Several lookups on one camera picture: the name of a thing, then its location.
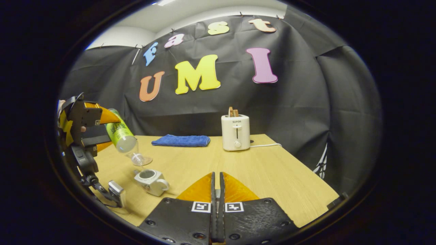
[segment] yellow letter m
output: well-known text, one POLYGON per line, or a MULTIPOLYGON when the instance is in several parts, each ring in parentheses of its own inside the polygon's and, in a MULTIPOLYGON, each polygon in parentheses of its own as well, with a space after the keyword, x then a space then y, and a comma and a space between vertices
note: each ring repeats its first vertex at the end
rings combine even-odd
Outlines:
POLYGON ((201 84, 199 87, 201 90, 219 88, 221 83, 217 80, 215 73, 215 61, 217 58, 218 56, 215 54, 204 56, 198 63, 197 69, 194 69, 189 61, 177 64, 175 67, 178 70, 176 94, 188 92, 189 89, 186 86, 185 80, 192 91, 195 91, 200 77, 201 84))

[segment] blue towel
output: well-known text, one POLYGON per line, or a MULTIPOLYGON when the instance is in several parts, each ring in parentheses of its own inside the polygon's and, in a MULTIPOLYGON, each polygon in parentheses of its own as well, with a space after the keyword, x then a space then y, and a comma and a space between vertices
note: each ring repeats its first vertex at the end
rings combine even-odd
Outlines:
POLYGON ((207 146, 211 139, 207 136, 174 136, 167 134, 164 137, 151 142, 154 146, 180 146, 180 147, 195 147, 207 146))

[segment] white cable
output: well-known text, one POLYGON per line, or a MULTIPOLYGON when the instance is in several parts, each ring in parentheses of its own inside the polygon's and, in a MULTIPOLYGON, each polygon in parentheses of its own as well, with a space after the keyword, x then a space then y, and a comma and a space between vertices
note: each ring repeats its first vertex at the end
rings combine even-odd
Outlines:
POLYGON ((250 147, 261 147, 261 146, 282 146, 279 143, 275 143, 275 144, 269 144, 269 145, 258 145, 258 146, 250 146, 250 147))

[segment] white mug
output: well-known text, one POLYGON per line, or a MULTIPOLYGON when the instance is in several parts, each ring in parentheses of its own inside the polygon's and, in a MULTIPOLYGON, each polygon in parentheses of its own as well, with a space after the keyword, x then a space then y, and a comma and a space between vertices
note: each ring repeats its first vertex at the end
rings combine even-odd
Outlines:
POLYGON ((170 184, 165 180, 164 175, 157 170, 143 170, 136 174, 135 180, 138 181, 148 193, 158 197, 170 188, 170 184))

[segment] wooden table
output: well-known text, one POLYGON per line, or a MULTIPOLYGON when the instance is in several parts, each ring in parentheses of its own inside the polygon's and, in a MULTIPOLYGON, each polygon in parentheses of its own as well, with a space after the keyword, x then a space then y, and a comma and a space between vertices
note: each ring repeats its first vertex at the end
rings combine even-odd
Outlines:
MULTIPOLYGON (((160 197, 153 196, 133 179, 134 170, 142 167, 109 146, 95 158, 100 183, 114 180, 126 190, 127 207, 109 208, 131 224, 139 226, 164 197, 176 198, 182 191, 204 175, 215 172, 215 188, 219 187, 219 173, 226 172, 252 190, 259 198, 272 197, 294 221, 302 227, 327 211, 327 204, 338 194, 309 168, 281 146, 250 148, 227 152, 222 137, 210 137, 207 147, 152 146, 160 136, 136 136, 140 152, 153 158, 147 169, 163 173, 170 189, 160 197)), ((252 145, 275 143, 265 134, 251 135, 252 145)), ((98 191, 96 196, 109 204, 98 191)))

